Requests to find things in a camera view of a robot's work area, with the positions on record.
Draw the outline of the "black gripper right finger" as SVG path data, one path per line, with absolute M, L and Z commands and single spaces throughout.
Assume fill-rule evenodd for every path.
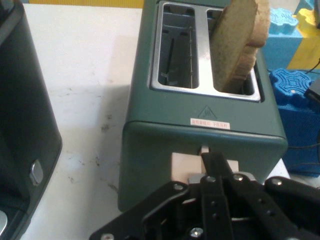
M 320 191 L 275 176 L 264 184 L 233 175 L 235 240 L 318 240 Z

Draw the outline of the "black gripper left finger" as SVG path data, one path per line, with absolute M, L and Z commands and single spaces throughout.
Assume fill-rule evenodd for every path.
M 233 172 L 219 152 L 201 155 L 205 174 L 170 181 L 91 234 L 91 240 L 232 240 L 223 180 Z

